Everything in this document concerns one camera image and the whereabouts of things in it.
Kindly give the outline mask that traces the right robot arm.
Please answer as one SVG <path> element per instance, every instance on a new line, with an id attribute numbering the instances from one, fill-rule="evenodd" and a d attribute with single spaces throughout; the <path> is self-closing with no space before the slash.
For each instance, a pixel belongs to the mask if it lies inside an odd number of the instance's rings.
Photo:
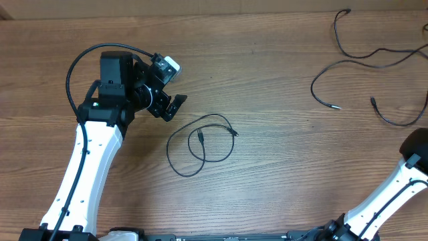
<path id="1" fill-rule="evenodd" d="M 379 240 L 379 228 L 408 200 L 427 189 L 427 129 L 413 131 L 399 149 L 393 172 L 358 206 L 325 225 L 316 240 Z"/>

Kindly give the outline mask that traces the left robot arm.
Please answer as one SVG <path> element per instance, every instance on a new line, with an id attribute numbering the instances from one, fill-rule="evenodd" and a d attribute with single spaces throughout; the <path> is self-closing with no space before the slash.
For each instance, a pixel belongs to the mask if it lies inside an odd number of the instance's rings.
<path id="1" fill-rule="evenodd" d="M 186 100 L 163 88 L 181 72 L 169 56 L 150 63 L 124 51 L 102 52 L 100 79 L 77 109 L 74 150 L 56 198 L 36 229 L 20 240 L 95 240 L 98 209 L 112 160 L 140 110 L 169 122 Z"/>

